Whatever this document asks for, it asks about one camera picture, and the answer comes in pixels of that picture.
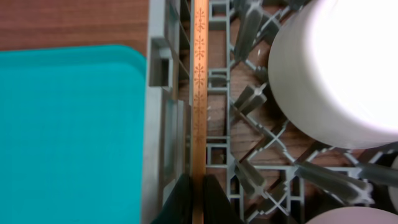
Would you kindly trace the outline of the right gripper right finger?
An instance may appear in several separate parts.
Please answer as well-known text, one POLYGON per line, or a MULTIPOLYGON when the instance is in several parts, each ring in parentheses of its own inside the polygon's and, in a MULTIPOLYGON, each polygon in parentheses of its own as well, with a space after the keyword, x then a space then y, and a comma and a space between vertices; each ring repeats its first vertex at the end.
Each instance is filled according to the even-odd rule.
POLYGON ((243 224, 214 175, 203 178, 204 224, 243 224))

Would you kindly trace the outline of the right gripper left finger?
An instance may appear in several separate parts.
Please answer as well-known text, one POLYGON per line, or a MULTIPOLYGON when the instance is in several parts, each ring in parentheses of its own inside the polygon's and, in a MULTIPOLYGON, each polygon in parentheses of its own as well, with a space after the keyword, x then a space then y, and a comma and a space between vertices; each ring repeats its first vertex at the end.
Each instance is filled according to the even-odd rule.
POLYGON ((188 174, 182 174, 159 215, 151 224, 191 224, 193 185, 188 174))

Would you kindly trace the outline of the grey dish rack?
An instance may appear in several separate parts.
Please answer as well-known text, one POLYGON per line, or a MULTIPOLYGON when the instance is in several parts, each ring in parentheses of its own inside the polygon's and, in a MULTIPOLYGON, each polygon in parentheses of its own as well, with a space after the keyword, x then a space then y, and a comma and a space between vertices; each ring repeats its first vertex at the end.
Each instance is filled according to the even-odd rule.
MULTIPOLYGON (((282 26, 311 1, 209 1, 206 174, 244 223, 275 211, 293 223, 306 182, 344 205, 370 205, 376 184, 397 186, 377 161, 397 141, 347 149, 317 141, 282 112, 269 55, 282 26)), ((161 212, 182 174, 191 177, 194 1, 151 1, 147 41, 141 223, 161 212)))

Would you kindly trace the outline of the wooden chopstick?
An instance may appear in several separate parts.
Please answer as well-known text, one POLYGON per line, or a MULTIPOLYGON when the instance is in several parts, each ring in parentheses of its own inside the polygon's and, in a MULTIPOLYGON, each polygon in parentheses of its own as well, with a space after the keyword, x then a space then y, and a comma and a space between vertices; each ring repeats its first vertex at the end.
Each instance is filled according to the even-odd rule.
POLYGON ((193 130, 192 179, 194 191, 192 223, 203 224, 203 178, 206 174, 208 23, 209 1, 193 3, 193 130))

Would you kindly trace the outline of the teal serving tray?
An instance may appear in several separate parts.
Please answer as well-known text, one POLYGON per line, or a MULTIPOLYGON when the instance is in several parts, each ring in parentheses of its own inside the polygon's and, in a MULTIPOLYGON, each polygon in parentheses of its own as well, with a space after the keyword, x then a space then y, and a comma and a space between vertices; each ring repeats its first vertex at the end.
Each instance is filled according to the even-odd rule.
POLYGON ((124 45, 1 53, 1 223, 139 223, 146 60, 124 45))

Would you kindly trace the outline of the white cup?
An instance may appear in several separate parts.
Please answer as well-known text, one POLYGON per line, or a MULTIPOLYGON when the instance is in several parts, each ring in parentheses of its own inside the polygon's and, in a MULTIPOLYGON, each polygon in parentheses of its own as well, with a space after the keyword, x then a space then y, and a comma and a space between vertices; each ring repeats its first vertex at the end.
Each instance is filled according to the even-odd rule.
MULTIPOLYGON (((393 169, 398 168, 398 157, 396 157, 391 165, 393 169)), ((396 212, 398 212, 398 188, 388 187, 389 197, 396 212)))

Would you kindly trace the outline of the white bowl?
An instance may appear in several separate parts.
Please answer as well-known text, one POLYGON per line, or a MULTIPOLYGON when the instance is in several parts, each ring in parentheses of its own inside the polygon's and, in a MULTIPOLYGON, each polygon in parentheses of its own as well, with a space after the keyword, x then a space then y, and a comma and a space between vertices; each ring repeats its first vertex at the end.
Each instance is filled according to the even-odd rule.
POLYGON ((316 0, 277 33, 272 94, 286 117, 325 144, 397 141, 397 1, 316 0))

